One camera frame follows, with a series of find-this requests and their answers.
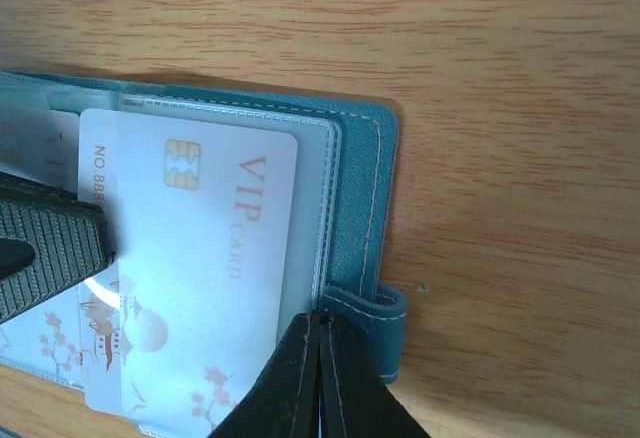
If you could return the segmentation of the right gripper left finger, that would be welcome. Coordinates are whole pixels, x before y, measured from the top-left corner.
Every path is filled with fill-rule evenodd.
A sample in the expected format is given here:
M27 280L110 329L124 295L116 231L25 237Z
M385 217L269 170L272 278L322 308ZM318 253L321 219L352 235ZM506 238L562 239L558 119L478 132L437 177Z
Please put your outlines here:
M255 384L211 436L317 437L319 331L317 313L296 315Z

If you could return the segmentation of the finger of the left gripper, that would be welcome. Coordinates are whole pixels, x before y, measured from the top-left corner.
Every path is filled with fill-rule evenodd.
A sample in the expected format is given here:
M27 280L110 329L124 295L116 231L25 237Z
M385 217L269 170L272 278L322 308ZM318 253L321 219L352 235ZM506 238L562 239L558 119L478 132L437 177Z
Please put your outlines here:
M66 190L1 174L1 321L14 319L114 261L102 209Z

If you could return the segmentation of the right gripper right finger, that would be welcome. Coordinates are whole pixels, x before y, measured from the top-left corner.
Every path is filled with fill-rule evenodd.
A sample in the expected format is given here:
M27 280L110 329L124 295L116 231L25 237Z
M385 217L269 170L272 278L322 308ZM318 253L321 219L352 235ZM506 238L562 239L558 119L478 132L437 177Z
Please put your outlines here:
M428 435L389 391L344 317L321 324L319 345L323 437Z

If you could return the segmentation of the white floral VIP card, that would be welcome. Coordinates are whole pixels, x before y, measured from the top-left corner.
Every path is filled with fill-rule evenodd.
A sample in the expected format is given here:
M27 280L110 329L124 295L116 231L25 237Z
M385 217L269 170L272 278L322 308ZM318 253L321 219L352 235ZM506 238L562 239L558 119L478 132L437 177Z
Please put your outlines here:
M84 301L117 312L91 408L200 430L242 399L276 343L297 152L285 132L81 114L79 189L116 248Z

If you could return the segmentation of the teal leather card holder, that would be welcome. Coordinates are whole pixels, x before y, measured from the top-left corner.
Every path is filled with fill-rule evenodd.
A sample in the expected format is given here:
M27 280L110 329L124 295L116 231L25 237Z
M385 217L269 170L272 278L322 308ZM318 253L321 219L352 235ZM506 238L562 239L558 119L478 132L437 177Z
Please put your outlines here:
M252 93L29 72L1 76L1 174L77 195L81 114L88 109L241 126L292 135L298 144L284 279L274 353L293 318L315 312L320 327L344 317L388 388L399 371L408 303L379 281L398 138L394 113L375 103ZM100 341L114 336L117 312L92 319L88 281L5 323L1 361L22 372L80 390L93 362L111 357ZM212 437L135 417L150 437Z

